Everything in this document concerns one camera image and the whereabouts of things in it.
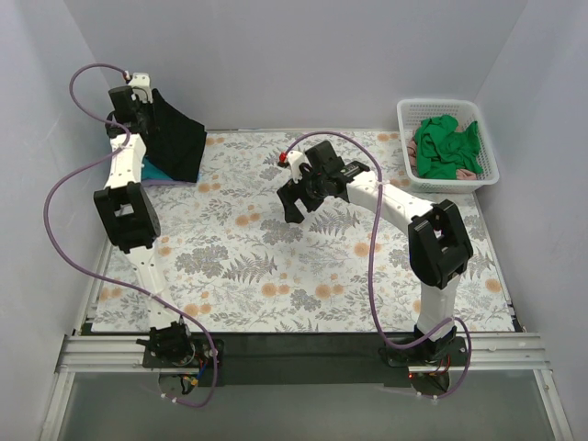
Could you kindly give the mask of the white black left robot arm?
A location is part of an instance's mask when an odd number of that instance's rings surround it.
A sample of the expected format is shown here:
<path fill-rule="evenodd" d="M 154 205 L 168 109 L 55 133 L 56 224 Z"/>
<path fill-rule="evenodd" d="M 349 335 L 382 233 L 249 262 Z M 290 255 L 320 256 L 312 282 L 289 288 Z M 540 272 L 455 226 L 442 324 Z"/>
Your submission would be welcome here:
<path fill-rule="evenodd" d="M 193 362 L 196 347 L 181 315 L 169 309 L 172 299 L 158 264 L 161 226 L 141 184 L 149 100 L 140 99 L 138 91 L 131 85 L 108 91 L 114 110 L 107 117 L 107 135 L 115 155 L 94 202 L 108 239 L 130 262 L 139 287 L 148 292 L 149 337 L 137 343 L 162 362 L 183 368 Z"/>

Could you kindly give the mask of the black t shirt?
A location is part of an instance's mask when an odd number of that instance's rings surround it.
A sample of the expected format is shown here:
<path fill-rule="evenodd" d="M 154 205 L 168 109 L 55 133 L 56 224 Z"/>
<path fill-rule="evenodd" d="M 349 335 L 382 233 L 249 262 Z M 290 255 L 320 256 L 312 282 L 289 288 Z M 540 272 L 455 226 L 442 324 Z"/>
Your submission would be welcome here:
<path fill-rule="evenodd" d="M 147 161 L 174 181 L 196 183 L 207 139 L 204 125 L 171 106 L 157 88 L 147 110 Z"/>

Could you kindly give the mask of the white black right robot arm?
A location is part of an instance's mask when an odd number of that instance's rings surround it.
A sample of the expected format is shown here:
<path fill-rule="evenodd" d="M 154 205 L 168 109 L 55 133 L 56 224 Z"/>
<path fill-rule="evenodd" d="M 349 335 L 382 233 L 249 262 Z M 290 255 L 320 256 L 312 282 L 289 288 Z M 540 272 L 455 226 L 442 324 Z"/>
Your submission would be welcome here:
<path fill-rule="evenodd" d="M 312 212 L 333 197 L 371 211 L 375 222 L 386 221 L 405 234 L 410 268 L 421 283 L 421 309 L 411 341 L 385 344 L 426 365 L 446 358 L 457 332 L 458 284 L 473 256 L 457 205 L 448 199 L 433 203 L 386 184 L 379 170 L 358 161 L 345 163 L 328 141 L 306 152 L 282 153 L 278 164 L 290 172 L 277 192 L 286 222 L 303 221 L 298 201 Z"/>

